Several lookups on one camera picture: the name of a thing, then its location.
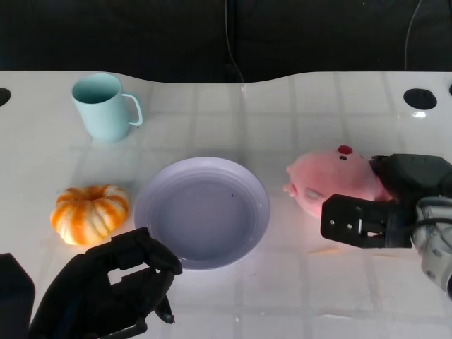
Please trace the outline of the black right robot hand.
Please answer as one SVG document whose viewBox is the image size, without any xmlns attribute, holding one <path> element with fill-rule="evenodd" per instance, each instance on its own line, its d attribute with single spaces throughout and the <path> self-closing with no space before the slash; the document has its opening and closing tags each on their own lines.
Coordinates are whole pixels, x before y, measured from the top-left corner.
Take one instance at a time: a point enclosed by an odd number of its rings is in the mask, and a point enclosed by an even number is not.
<svg viewBox="0 0 452 339">
<path fill-rule="evenodd" d="M 451 164 L 445 159 L 393 154 L 374 156 L 370 165 L 390 198 L 333 194 L 322 205 L 323 238 L 362 249 L 410 248 L 423 227 L 451 225 Z"/>
</svg>

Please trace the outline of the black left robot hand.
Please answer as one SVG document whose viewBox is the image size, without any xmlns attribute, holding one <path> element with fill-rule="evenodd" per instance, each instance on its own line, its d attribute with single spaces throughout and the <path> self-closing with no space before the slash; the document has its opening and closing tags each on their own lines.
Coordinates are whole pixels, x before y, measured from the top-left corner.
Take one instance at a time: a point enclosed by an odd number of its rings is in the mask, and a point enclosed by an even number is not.
<svg viewBox="0 0 452 339">
<path fill-rule="evenodd" d="M 174 323 L 167 292 L 179 259 L 142 227 L 73 257 L 42 298 L 29 338 L 132 338 L 151 313 Z"/>
</svg>

